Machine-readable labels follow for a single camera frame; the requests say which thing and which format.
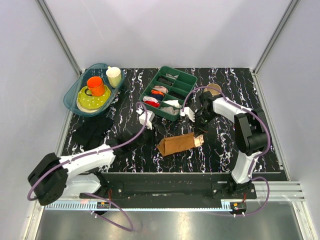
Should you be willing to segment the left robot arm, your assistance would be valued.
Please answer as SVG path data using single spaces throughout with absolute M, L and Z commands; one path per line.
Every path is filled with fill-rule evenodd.
M 54 152 L 46 154 L 27 177 L 30 190 L 28 201 L 38 201 L 47 206 L 63 196 L 90 193 L 103 198 L 108 193 L 108 186 L 101 180 L 91 187 L 88 180 L 76 183 L 73 179 L 85 172 L 103 166 L 110 167 L 116 159 L 136 148 L 149 143 L 154 130 L 143 127 L 138 132 L 124 131 L 114 139 L 91 150 L 75 155 L 57 156 Z

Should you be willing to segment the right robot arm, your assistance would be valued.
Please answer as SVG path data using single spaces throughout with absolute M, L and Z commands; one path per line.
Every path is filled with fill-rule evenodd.
M 209 91 L 201 93 L 199 101 L 201 108 L 195 113 L 194 122 L 197 137 L 208 132 L 209 123 L 216 117 L 222 116 L 234 123 L 239 152 L 225 191 L 232 198 L 240 198 L 251 188 L 253 168 L 259 156 L 270 148 L 271 137 L 265 113 L 261 108 L 246 108 Z

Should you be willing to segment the brown underwear beige waistband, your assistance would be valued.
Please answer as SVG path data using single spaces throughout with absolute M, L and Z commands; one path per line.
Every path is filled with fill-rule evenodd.
M 201 134 L 195 137 L 193 132 L 163 138 L 156 148 L 159 150 L 163 157 L 175 153 L 180 153 L 193 148 L 200 147 L 204 143 L 204 136 Z

